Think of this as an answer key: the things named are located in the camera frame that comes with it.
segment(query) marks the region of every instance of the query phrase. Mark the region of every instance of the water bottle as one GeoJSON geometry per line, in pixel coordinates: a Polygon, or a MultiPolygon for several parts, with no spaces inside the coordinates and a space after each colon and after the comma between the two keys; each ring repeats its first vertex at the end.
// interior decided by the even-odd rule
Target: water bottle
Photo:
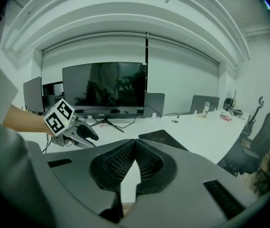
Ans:
{"type": "Polygon", "coordinates": [[[205,107],[204,107],[203,112],[202,112],[202,116],[207,117],[207,113],[209,112],[209,109],[210,109],[210,103],[209,103],[209,101],[206,101],[205,107]]]}

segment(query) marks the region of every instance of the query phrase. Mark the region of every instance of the black mesh fabric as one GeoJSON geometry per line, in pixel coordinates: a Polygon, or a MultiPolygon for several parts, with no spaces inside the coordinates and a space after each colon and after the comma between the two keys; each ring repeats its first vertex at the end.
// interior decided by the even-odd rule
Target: black mesh fabric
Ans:
{"type": "Polygon", "coordinates": [[[176,176],[175,160],[140,139],[128,140],[98,155],[90,164],[90,175],[101,189],[120,193],[120,184],[135,160],[141,178],[137,195],[159,192],[176,176]]]}
{"type": "Polygon", "coordinates": [[[252,140],[250,150],[254,151],[262,159],[270,150],[270,113],[264,119],[261,129],[252,140]]]}
{"type": "Polygon", "coordinates": [[[115,153],[112,157],[104,161],[104,169],[113,177],[122,181],[131,168],[134,160],[134,144],[115,153]]]}
{"type": "Polygon", "coordinates": [[[141,145],[136,145],[136,162],[140,169],[141,181],[151,178],[163,167],[162,160],[141,145]]]}

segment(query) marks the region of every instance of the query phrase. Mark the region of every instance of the black pad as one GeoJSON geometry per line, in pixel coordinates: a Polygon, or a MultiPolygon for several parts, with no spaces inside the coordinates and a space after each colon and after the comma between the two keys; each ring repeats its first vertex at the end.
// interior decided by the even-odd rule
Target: black pad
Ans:
{"type": "Polygon", "coordinates": [[[139,138],[154,141],[157,143],[163,143],[177,149],[188,151],[182,144],[180,144],[176,139],[169,135],[165,130],[140,134],[139,138]]]}
{"type": "Polygon", "coordinates": [[[92,160],[89,172],[101,189],[120,193],[120,184],[135,160],[141,178],[136,195],[162,191],[177,174],[177,164],[170,155],[140,139],[131,139],[98,155],[92,160]]]}
{"type": "Polygon", "coordinates": [[[93,140],[99,140],[99,136],[95,133],[95,131],[90,126],[80,125],[77,128],[77,134],[81,138],[91,138],[93,140]]]}

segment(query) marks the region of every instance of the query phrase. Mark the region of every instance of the tv stand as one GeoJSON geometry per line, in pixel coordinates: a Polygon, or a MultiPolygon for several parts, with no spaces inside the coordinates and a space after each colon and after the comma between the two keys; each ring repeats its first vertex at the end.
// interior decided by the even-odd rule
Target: tv stand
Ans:
{"type": "Polygon", "coordinates": [[[116,127],[114,124],[112,124],[112,123],[111,123],[110,121],[108,121],[106,118],[103,119],[103,120],[101,120],[101,121],[99,121],[99,122],[97,122],[97,123],[95,123],[95,124],[93,124],[93,125],[90,125],[90,127],[94,127],[94,126],[96,126],[96,125],[98,125],[98,124],[108,124],[108,125],[110,125],[110,126],[113,126],[115,129],[119,130],[120,132],[123,132],[123,133],[124,133],[123,130],[121,130],[119,127],[116,127]]]}

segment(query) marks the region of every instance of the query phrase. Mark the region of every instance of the chair armrest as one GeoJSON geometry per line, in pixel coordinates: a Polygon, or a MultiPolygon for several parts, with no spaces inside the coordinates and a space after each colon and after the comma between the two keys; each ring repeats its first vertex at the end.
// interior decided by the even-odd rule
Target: chair armrest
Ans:
{"type": "Polygon", "coordinates": [[[259,160],[259,155],[256,154],[255,152],[250,151],[248,148],[245,148],[245,147],[242,148],[242,149],[243,149],[244,153],[246,153],[246,154],[249,155],[250,157],[259,160]]]}

